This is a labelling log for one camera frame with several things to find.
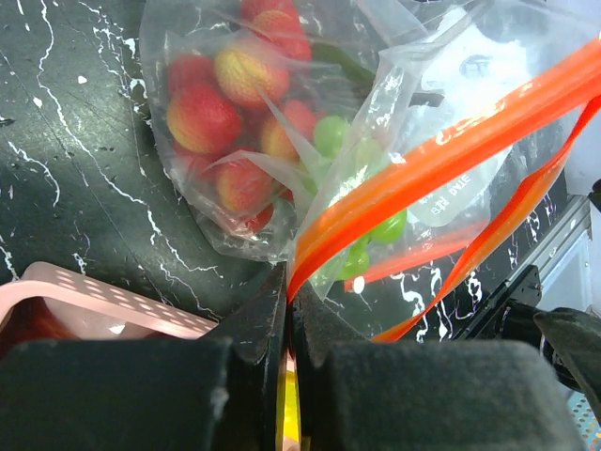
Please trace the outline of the red strawberry bunch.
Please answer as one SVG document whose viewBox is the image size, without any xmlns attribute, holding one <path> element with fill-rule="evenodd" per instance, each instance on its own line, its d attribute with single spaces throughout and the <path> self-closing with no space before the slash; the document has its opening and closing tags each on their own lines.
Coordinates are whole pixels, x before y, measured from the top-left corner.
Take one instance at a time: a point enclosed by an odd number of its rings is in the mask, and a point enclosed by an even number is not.
<svg viewBox="0 0 601 451">
<path fill-rule="evenodd" d="M 272 198 L 291 191 L 248 158 L 259 153 L 296 164 L 300 160 L 285 121 L 312 139 L 318 115 L 291 97 L 293 77 L 311 60 L 307 35 L 290 1 L 244 1 L 246 28 L 214 55 L 178 55 L 167 66 L 166 125 L 186 177 L 213 202 L 216 220 L 232 232 L 257 232 L 270 220 Z"/>
</svg>

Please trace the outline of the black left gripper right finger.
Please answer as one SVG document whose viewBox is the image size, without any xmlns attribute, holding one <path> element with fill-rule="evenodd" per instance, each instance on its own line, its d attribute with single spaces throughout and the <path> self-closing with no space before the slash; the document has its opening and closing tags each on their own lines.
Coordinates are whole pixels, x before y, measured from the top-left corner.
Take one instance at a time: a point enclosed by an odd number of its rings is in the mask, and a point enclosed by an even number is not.
<svg viewBox="0 0 601 451">
<path fill-rule="evenodd" d="M 304 450 L 580 450 L 556 370 L 506 339 L 372 343 L 303 289 L 291 305 Z"/>
</svg>

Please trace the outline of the clear orange-zip bag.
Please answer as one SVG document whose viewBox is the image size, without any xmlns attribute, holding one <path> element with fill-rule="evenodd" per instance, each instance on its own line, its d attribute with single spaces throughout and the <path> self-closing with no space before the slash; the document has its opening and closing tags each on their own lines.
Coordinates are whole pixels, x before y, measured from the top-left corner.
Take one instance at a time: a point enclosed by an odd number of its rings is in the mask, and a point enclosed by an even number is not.
<svg viewBox="0 0 601 451">
<path fill-rule="evenodd" d="M 534 218 L 600 106 L 572 1 L 149 1 L 162 164 L 212 247 L 403 337 Z"/>
</svg>

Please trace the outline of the green grape bunch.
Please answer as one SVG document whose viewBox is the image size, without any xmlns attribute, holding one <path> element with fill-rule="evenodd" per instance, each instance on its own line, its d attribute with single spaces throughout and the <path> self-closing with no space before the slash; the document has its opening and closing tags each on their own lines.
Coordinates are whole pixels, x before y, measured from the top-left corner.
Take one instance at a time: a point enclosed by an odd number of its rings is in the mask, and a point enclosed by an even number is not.
<svg viewBox="0 0 601 451">
<path fill-rule="evenodd" d="M 314 277 L 319 285 L 365 277 L 376 261 L 371 246 L 394 244 L 403 237 L 408 213 L 390 208 L 383 216 L 380 172 L 389 175 L 391 164 L 380 132 L 345 132 L 349 146 L 337 156 L 347 166 L 334 179 L 332 189 L 320 198 L 326 209 L 301 234 L 297 242 L 290 281 L 302 285 Z"/>
</svg>

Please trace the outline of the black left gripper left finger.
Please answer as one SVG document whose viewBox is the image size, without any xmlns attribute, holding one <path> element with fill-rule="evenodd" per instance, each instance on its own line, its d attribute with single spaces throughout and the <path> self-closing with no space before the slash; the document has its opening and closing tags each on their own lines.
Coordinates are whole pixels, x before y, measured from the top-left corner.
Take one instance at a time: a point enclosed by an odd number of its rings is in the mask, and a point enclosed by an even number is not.
<svg viewBox="0 0 601 451">
<path fill-rule="evenodd" d="M 1 355 L 1 446 L 280 450 L 284 332 L 285 268 L 277 266 L 198 339 L 21 344 Z"/>
</svg>

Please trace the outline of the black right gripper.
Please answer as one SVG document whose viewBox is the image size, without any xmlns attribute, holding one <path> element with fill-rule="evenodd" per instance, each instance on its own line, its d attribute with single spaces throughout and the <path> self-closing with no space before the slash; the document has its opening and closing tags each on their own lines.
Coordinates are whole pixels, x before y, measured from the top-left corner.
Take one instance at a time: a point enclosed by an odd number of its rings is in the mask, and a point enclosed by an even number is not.
<svg viewBox="0 0 601 451">
<path fill-rule="evenodd" d="M 532 345 L 557 374 L 563 372 L 564 363 L 599 418 L 600 318 L 566 307 L 540 312 L 541 299 L 539 269 L 528 265 L 513 282 L 488 296 L 454 339 L 506 339 Z"/>
</svg>

